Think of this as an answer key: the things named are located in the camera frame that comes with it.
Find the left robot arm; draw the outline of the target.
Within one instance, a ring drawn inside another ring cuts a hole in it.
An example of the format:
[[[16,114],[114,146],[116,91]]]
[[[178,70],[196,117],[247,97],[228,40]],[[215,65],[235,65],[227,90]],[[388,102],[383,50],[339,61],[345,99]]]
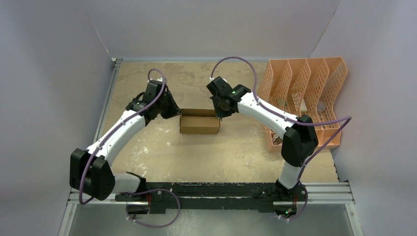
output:
[[[149,80],[146,90],[128,103],[101,138],[85,150],[77,148],[71,153],[69,185],[81,195],[101,201],[113,193],[127,193],[134,201],[141,201],[147,194],[145,178],[131,172],[114,174],[111,166],[127,143],[157,116],[170,119],[180,114],[166,80]]]

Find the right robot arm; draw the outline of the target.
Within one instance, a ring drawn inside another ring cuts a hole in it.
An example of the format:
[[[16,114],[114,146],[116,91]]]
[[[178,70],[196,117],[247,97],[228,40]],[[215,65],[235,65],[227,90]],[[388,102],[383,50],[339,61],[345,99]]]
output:
[[[299,185],[302,166],[318,146],[312,118],[285,112],[260,99],[243,85],[231,87],[222,77],[210,78],[207,89],[211,93],[210,99],[218,119],[242,113],[262,123],[278,136],[285,163],[276,181],[276,193],[282,200],[290,199]]]

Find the brown cardboard box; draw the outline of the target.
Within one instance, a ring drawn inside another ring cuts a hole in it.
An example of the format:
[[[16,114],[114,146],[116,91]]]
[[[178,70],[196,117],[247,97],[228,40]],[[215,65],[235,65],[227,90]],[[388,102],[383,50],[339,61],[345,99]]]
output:
[[[179,132],[187,135],[215,135],[220,130],[220,119],[213,109],[182,109]]]

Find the orange plastic file organizer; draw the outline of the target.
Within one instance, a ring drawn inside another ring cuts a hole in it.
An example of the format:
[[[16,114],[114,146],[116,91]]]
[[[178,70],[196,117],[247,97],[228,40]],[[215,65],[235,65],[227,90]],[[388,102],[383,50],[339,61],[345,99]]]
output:
[[[272,59],[258,97],[285,112],[306,114],[314,122],[336,120],[333,107],[347,74],[342,57]],[[319,101],[327,106],[321,113]]]

